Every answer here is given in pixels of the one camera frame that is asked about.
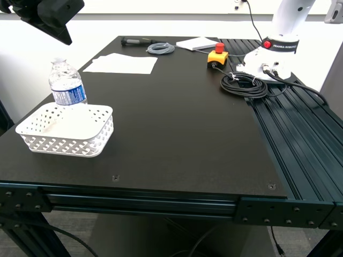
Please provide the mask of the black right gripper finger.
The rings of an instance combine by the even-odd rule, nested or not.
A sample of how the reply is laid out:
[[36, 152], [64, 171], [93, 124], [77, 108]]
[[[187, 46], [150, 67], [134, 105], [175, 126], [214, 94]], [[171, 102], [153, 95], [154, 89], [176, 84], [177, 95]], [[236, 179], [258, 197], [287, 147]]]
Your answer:
[[48, 26], [63, 27], [84, 6], [83, 0], [43, 0], [37, 11], [39, 18]]

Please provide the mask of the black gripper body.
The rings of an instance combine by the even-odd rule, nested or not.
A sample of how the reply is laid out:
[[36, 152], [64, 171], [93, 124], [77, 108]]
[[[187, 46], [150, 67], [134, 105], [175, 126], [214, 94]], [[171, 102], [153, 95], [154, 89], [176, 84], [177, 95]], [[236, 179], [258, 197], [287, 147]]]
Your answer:
[[1, 0], [1, 12], [10, 14], [12, 7], [13, 12], [20, 18], [37, 18], [38, 4], [37, 0]]

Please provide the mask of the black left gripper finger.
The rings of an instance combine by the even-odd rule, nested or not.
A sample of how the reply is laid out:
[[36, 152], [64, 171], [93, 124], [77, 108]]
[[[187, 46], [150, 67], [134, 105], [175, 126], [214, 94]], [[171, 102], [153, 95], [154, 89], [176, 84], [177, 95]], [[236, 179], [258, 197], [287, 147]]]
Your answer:
[[29, 13], [20, 16], [21, 20], [37, 28], [58, 41], [70, 45], [72, 39], [66, 24], [73, 18], [68, 14]]

